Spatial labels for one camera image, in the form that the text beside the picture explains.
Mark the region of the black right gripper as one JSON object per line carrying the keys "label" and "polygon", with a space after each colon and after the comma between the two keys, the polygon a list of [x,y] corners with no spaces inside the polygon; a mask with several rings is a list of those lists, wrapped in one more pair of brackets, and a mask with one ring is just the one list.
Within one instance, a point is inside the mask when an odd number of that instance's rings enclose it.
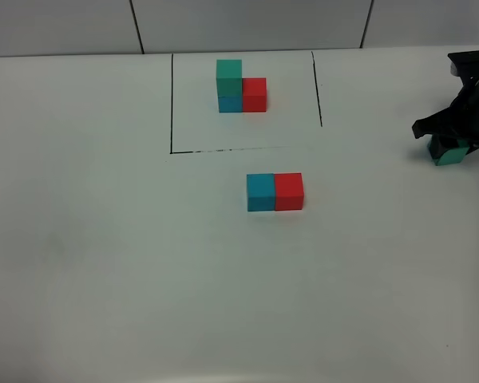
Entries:
{"label": "black right gripper", "polygon": [[457,139],[446,137],[450,132],[450,112],[440,111],[416,120],[412,125],[415,139],[426,135],[433,137],[435,160],[460,160],[461,149],[469,146],[466,154],[479,149],[479,71],[451,67],[450,72],[461,79],[463,87],[449,109],[455,117]]}

